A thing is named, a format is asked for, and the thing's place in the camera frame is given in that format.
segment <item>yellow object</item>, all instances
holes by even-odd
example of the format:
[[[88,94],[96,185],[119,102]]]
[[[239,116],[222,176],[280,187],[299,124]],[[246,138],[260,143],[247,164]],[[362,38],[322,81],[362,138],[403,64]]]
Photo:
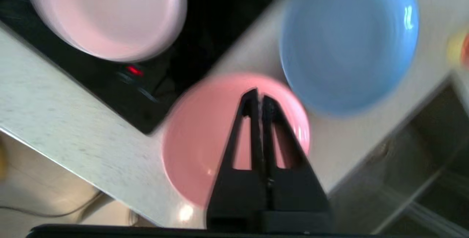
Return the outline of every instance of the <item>yellow object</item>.
[[[462,30],[448,40],[447,58],[452,66],[469,69],[469,30]]]
[[[7,153],[0,141],[0,180],[4,180],[7,177]]]

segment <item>white countertop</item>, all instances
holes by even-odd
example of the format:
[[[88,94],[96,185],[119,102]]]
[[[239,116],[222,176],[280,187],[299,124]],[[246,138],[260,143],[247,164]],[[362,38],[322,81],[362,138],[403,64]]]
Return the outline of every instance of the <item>white countertop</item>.
[[[271,6],[212,74],[253,71],[285,81],[278,56],[284,1]],[[373,109],[348,119],[309,113],[309,159],[327,192],[451,75],[469,105],[469,72],[452,72],[446,41],[469,25],[469,0],[419,0],[420,36],[412,68]],[[162,226],[203,228],[204,213],[171,187],[161,161],[165,126],[133,128],[10,30],[0,28],[0,130],[54,160]],[[180,213],[193,210],[188,221]]]

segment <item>black stovetop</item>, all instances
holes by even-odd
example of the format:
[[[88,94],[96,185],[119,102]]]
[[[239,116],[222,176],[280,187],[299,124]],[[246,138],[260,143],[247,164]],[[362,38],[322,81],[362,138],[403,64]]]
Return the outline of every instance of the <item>black stovetop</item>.
[[[184,28],[171,48],[134,64],[99,59],[65,43],[41,21],[30,0],[0,0],[0,21],[137,129],[150,133],[271,1],[188,0]]]

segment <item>light pink bowl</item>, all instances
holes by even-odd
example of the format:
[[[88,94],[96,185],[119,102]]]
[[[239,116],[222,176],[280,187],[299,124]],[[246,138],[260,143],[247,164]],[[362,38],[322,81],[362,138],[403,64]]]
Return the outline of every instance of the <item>light pink bowl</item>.
[[[32,0],[42,20],[81,51],[116,62],[157,55],[181,32],[187,0]]]
[[[308,118],[286,86],[254,74],[204,80],[174,106],[163,142],[163,163],[169,180],[183,197],[200,207],[206,208],[209,201],[241,96],[253,88],[258,88],[261,96],[268,94],[280,103],[303,151],[308,153]],[[243,122],[238,142],[234,168],[250,169],[248,120]],[[275,141],[276,157],[278,166],[284,167],[279,144]]]

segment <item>stainless steel sink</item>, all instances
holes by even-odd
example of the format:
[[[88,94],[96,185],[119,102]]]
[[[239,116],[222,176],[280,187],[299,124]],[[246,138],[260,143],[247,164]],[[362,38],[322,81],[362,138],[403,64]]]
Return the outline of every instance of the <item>stainless steel sink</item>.
[[[469,237],[469,118],[452,84],[329,197],[338,233]]]

